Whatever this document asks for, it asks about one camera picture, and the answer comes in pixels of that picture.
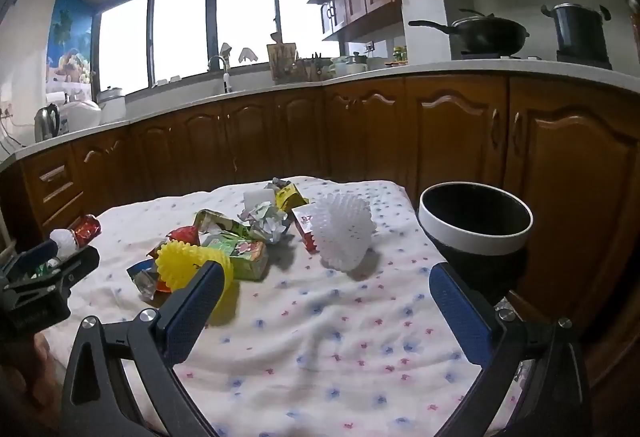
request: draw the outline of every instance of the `drawer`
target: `drawer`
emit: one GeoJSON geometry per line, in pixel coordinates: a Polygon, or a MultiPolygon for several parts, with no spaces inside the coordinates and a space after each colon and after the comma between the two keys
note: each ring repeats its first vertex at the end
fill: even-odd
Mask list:
{"type": "Polygon", "coordinates": [[[60,208],[60,210],[56,211],[45,223],[43,223],[43,240],[48,239],[49,234],[54,229],[71,227],[82,214],[84,214],[84,201],[82,200],[82,194],[79,194],[60,208]]]}
{"type": "Polygon", "coordinates": [[[69,143],[26,159],[22,171],[34,215],[41,223],[82,191],[69,143]]]}

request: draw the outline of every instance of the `window pane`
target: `window pane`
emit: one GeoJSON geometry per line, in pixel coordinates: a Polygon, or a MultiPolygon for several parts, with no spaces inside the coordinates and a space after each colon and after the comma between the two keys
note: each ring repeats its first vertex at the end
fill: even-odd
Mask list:
{"type": "Polygon", "coordinates": [[[156,81],[207,72],[205,0],[156,0],[154,67],[156,81]]]}
{"type": "Polygon", "coordinates": [[[308,0],[280,0],[282,41],[295,42],[300,58],[322,53],[325,58],[340,56],[338,42],[322,41],[320,6],[308,0]]]}
{"type": "Polygon", "coordinates": [[[223,43],[232,47],[231,67],[251,64],[238,62],[242,49],[248,47],[258,57],[257,62],[269,61],[267,44],[273,43],[276,31],[274,0],[217,0],[218,49],[223,43]]]}
{"type": "Polygon", "coordinates": [[[146,0],[130,0],[102,14],[100,90],[108,86],[126,94],[148,87],[146,0]]]}

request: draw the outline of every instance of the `faucet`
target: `faucet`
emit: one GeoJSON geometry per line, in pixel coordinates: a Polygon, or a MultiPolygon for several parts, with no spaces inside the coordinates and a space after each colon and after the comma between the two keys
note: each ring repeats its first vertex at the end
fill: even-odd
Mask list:
{"type": "Polygon", "coordinates": [[[227,94],[227,93],[231,92],[232,88],[231,88],[231,75],[229,74],[229,64],[228,64],[226,58],[223,58],[222,56],[220,56],[218,54],[215,55],[215,56],[212,56],[209,59],[209,72],[211,72],[211,62],[214,61],[214,59],[216,59],[216,58],[222,60],[222,64],[223,64],[223,66],[225,68],[225,74],[222,77],[222,81],[225,84],[225,94],[227,94]]]}

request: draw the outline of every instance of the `electric kettle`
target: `electric kettle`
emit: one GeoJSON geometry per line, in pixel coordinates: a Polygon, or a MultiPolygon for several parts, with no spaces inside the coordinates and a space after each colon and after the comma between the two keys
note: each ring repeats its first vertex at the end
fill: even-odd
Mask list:
{"type": "Polygon", "coordinates": [[[60,111],[54,103],[38,110],[33,121],[36,143],[55,138],[60,133],[60,111]]]}

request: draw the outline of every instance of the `wall mural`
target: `wall mural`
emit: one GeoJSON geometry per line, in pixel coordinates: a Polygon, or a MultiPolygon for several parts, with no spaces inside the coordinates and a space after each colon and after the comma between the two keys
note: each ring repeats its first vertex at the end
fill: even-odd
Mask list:
{"type": "Polygon", "coordinates": [[[83,0],[56,0],[47,47],[47,93],[91,99],[91,30],[95,10],[83,0]]]}

